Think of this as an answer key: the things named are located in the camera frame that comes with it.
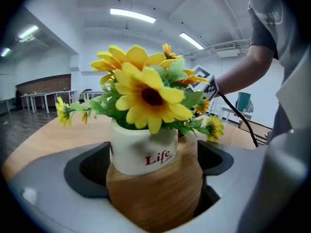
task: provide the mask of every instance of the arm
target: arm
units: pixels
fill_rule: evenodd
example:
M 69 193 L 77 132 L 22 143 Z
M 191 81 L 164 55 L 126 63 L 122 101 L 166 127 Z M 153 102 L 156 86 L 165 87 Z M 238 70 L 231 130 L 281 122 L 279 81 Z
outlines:
M 273 56 L 274 51 L 271 49 L 264 46 L 251 45 L 247 56 L 240 60 L 229 72 L 217 79 L 219 90 L 223 94 L 228 94 L 255 83 L 266 74 Z

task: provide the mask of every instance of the potted plant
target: potted plant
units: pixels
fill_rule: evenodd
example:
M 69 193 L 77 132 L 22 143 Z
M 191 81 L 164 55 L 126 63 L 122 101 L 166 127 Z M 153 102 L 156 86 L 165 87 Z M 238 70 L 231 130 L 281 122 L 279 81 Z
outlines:
M 203 92 L 184 92 L 191 83 L 208 81 L 184 70 L 184 59 L 171 53 L 170 46 L 163 45 L 163 50 L 148 56 L 140 46 L 127 53 L 110 46 L 108 52 L 98 53 L 100 60 L 91 63 L 94 71 L 108 72 L 100 81 L 105 94 L 89 100 L 89 106 L 79 102 L 69 106 L 57 98 L 63 126 L 71 125 L 77 111 L 84 123 L 91 111 L 95 111 L 95 118 L 112 118 L 112 163 L 126 175 L 142 175 L 167 165 L 176 155 L 177 130 L 185 135 L 197 130 L 214 140 L 223 134 L 219 122 L 202 127 L 202 119 L 192 120 L 195 111 L 208 109 Z

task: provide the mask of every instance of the ceiling light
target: ceiling light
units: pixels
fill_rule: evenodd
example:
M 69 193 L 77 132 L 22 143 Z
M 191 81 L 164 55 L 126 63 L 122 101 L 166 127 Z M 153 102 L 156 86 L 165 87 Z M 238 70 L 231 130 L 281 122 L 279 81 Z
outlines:
M 30 34 L 32 34 L 33 32 L 35 32 L 36 30 L 38 30 L 39 28 L 37 26 L 32 26 L 29 29 L 27 29 L 26 31 L 24 31 L 23 33 L 21 33 L 19 35 L 19 38 L 23 39 L 27 36 L 29 36 Z
M 197 43 L 195 40 L 193 40 L 190 36 L 186 35 L 185 33 L 181 33 L 180 36 L 183 37 L 185 40 L 189 41 L 194 46 L 196 46 L 199 50 L 204 49 L 199 43 Z
M 132 12 L 132 11 L 127 11 L 127 10 L 110 9 L 110 13 L 112 15 L 133 17 L 133 18 L 137 18 L 137 19 L 140 19 L 140 20 L 148 21 L 150 23 L 154 23 L 155 20 L 156 20 L 153 17 L 145 16 L 145 15 L 142 15 L 142 14 L 139 14 L 139 13 L 135 13 L 135 12 Z
M 4 48 L 1 52 L 1 56 L 4 57 L 8 54 L 8 52 L 11 51 L 9 48 Z

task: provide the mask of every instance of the wooden floor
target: wooden floor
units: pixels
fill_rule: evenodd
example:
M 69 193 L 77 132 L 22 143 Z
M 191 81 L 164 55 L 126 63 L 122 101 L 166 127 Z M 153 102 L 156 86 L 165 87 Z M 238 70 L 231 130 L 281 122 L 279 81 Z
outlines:
M 0 116 L 0 165 L 29 136 L 57 117 L 56 109 L 39 109 L 36 113 L 28 110 L 11 111 Z

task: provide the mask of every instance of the flower pot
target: flower pot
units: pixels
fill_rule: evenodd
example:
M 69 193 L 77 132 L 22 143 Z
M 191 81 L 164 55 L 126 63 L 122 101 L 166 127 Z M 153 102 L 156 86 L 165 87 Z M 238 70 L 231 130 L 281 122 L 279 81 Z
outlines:
M 159 170 L 176 155 L 177 130 L 127 130 L 116 120 L 111 121 L 111 156 L 115 168 L 125 174 L 137 176 Z

